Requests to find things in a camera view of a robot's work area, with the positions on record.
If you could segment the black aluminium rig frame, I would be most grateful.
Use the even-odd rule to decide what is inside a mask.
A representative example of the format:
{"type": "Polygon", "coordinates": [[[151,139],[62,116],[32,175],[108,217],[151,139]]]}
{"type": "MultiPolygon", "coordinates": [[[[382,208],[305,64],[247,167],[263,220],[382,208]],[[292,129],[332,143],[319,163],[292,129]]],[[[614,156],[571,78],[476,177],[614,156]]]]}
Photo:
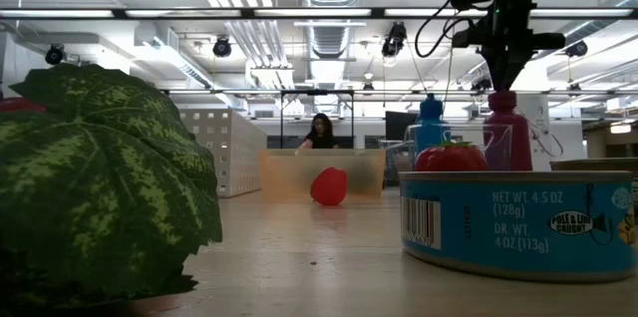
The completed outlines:
{"type": "Polygon", "coordinates": [[[480,10],[461,13],[446,8],[196,8],[196,9],[29,9],[0,8],[2,20],[425,20],[478,19],[480,10]]]}

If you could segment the purple toy grape bunch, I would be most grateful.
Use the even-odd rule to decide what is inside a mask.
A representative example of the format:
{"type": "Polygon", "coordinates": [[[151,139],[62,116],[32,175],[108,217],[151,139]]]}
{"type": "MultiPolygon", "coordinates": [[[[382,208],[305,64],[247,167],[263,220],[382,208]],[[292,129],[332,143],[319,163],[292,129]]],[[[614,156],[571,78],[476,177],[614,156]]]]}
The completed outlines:
{"type": "Polygon", "coordinates": [[[192,291],[222,239],[212,152],[167,94],[98,65],[33,69],[0,107],[0,317],[192,291]]]}

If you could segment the teal label tuna can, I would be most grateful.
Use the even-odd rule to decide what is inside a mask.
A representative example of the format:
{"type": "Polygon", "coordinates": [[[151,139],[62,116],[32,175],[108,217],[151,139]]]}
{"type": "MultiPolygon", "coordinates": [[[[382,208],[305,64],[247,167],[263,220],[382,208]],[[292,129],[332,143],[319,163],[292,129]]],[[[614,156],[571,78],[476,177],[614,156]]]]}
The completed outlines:
{"type": "Polygon", "coordinates": [[[638,272],[628,171],[403,172],[405,250],[507,279],[609,282],[638,272]]]}

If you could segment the small red toy cherry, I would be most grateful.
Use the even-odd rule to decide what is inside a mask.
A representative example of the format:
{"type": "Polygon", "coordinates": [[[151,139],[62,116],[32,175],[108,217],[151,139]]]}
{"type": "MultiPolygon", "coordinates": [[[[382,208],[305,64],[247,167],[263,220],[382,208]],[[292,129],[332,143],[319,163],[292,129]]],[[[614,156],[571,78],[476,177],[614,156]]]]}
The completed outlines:
{"type": "Polygon", "coordinates": [[[313,180],[310,195],[322,205],[336,206],[346,198],[347,184],[347,173],[343,169],[329,166],[313,180]]]}

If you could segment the person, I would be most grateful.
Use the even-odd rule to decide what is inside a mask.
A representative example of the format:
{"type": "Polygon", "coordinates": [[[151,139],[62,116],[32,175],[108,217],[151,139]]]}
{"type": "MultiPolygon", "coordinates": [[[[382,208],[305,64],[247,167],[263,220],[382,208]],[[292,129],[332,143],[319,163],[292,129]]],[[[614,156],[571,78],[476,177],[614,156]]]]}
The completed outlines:
{"type": "Polygon", "coordinates": [[[338,143],[333,133],[330,119],[323,113],[314,116],[311,131],[304,138],[301,149],[337,149],[338,143]]]}

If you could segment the blue squeeze bottle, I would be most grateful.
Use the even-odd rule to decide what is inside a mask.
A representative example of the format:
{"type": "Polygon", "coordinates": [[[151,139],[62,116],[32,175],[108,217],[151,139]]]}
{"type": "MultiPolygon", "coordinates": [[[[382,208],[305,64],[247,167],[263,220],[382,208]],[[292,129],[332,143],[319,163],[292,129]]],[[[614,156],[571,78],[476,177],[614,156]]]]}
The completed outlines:
{"type": "Polygon", "coordinates": [[[447,122],[442,120],[443,112],[443,102],[437,100],[432,93],[428,93],[426,99],[420,103],[420,114],[413,129],[416,156],[443,142],[449,130],[447,122]]]}

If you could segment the dark background monitor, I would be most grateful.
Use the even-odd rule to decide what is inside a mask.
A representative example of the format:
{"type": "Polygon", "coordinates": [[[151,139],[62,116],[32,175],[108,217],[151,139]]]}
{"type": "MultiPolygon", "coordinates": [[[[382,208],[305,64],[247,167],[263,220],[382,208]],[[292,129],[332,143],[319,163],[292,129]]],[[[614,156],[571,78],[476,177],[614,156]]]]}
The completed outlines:
{"type": "Polygon", "coordinates": [[[417,120],[418,114],[387,111],[385,113],[385,138],[389,141],[402,141],[408,126],[417,120]]]}

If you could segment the black ceiling spotlight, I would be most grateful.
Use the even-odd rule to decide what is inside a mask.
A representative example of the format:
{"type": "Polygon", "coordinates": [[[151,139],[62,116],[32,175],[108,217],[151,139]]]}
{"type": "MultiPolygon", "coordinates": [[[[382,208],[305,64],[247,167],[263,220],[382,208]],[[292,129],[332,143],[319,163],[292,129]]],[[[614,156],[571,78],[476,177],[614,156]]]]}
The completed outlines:
{"type": "Polygon", "coordinates": [[[45,55],[45,62],[51,66],[58,65],[65,59],[65,47],[62,44],[52,44],[45,55]]]}
{"type": "Polygon", "coordinates": [[[588,46],[583,40],[578,41],[565,49],[565,55],[569,58],[583,57],[587,54],[587,52],[588,46]]]}
{"type": "Polygon", "coordinates": [[[229,57],[232,52],[232,46],[227,36],[218,36],[213,45],[212,53],[217,58],[229,57]]]}
{"type": "Polygon", "coordinates": [[[382,46],[384,58],[396,57],[404,47],[407,30],[403,22],[394,22],[382,46]]]}

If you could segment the clear plastic bin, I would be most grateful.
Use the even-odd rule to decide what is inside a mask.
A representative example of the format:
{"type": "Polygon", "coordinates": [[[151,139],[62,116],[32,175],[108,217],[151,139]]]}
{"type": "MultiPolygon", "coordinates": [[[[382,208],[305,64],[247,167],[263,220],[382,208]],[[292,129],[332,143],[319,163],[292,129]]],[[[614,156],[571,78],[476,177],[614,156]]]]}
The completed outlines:
{"type": "MultiPolygon", "coordinates": [[[[483,124],[453,124],[447,123],[449,130],[444,137],[443,143],[470,143],[477,146],[484,154],[485,144],[483,141],[483,124]]],[[[387,146],[388,182],[397,184],[399,175],[403,172],[414,172],[414,165],[417,159],[415,155],[415,143],[413,129],[416,124],[408,126],[405,137],[402,141],[396,141],[387,146]]],[[[453,172],[453,171],[426,171],[426,172],[453,172]]]]}

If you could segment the black background frame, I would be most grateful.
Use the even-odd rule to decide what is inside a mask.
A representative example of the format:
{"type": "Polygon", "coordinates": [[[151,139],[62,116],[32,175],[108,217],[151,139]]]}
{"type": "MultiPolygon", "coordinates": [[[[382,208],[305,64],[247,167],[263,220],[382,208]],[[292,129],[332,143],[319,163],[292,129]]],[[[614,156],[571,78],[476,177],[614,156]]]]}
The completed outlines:
{"type": "Polygon", "coordinates": [[[301,89],[293,89],[293,90],[280,90],[279,91],[279,97],[280,97],[280,115],[279,115],[279,127],[280,127],[280,148],[283,149],[284,148],[284,99],[286,95],[294,95],[295,99],[299,96],[299,95],[306,95],[306,96],[311,96],[311,97],[318,97],[318,96],[329,96],[329,95],[335,95],[335,96],[341,96],[341,95],[347,95],[350,97],[351,102],[350,104],[346,104],[346,106],[350,109],[351,112],[351,143],[353,148],[356,147],[356,138],[355,138],[355,109],[354,109],[354,104],[355,104],[355,91],[354,90],[326,90],[326,89],[309,89],[309,90],[301,90],[301,89]]]}

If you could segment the magenta squeeze bottle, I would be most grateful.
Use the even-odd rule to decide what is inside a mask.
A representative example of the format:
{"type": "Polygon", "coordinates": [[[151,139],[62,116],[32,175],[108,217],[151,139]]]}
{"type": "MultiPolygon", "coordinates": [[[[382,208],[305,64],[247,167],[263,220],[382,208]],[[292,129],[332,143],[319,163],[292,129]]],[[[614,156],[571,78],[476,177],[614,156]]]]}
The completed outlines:
{"type": "Polygon", "coordinates": [[[532,171],[528,121],[514,111],[516,93],[495,92],[487,102],[491,115],[483,123],[483,141],[488,168],[532,171]]]}

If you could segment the red toy strawberry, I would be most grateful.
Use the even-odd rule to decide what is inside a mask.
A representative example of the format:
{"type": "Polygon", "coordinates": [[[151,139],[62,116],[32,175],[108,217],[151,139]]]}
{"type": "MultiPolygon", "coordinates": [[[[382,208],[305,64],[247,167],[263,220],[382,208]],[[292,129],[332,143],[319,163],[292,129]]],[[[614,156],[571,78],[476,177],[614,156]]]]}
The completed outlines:
{"type": "Polygon", "coordinates": [[[470,143],[445,142],[417,156],[414,171],[486,171],[483,152],[470,143]]]}

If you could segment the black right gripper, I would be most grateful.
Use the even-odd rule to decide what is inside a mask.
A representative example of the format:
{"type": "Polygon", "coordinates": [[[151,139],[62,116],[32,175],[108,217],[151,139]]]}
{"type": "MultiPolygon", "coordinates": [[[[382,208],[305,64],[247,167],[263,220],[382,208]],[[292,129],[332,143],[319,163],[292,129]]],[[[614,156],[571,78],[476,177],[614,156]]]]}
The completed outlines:
{"type": "MultiPolygon", "coordinates": [[[[523,33],[528,28],[529,13],[535,7],[532,0],[492,0],[492,21],[496,33],[523,33]]],[[[468,27],[453,35],[454,48],[479,46],[478,53],[486,62],[495,91],[509,91],[514,81],[534,54],[542,50],[557,50],[565,46],[561,33],[527,32],[513,39],[507,49],[507,64],[502,78],[502,42],[489,30],[468,27]]]]}

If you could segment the white perforated bin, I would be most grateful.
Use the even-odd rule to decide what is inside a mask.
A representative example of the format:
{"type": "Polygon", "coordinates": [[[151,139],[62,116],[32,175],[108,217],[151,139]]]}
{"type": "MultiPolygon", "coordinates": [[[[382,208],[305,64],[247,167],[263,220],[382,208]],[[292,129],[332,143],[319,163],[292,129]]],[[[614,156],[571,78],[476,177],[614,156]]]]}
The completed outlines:
{"type": "Polygon", "coordinates": [[[261,189],[259,156],[267,147],[266,132],[231,109],[186,109],[179,115],[214,156],[219,197],[261,189]]]}

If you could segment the orange translucent bin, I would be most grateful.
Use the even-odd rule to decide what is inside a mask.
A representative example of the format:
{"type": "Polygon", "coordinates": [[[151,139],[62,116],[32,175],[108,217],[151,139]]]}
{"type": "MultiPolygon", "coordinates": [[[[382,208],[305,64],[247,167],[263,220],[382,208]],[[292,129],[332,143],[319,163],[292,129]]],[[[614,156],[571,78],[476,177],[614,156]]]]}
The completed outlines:
{"type": "Polygon", "coordinates": [[[386,151],[353,149],[260,151],[262,196],[273,201],[310,200],[312,182],[329,167],[346,173],[346,203],[368,202],[382,197],[386,151]]]}

